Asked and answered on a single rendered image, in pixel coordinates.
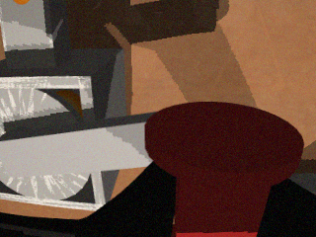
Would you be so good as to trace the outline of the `grey and red crank handle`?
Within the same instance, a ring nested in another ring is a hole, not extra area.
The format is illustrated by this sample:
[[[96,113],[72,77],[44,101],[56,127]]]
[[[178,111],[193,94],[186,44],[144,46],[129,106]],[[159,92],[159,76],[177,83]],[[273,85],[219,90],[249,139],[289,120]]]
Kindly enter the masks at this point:
[[[8,178],[146,167],[177,177],[171,237],[257,237],[272,186],[291,177],[303,135],[230,103],[186,103],[0,135]]]

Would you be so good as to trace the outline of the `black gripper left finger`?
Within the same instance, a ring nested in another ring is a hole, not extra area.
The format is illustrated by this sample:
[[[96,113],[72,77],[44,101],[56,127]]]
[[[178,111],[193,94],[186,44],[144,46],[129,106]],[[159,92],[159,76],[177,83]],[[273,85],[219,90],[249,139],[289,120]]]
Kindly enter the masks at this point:
[[[177,179],[153,161],[82,220],[0,212],[0,237],[171,237]]]

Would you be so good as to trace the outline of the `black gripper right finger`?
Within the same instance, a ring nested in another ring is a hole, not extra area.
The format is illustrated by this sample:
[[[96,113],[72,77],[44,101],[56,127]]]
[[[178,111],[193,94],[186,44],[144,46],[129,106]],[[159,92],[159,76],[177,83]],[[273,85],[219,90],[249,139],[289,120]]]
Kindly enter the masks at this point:
[[[316,195],[290,178],[272,186],[257,237],[316,237]]]

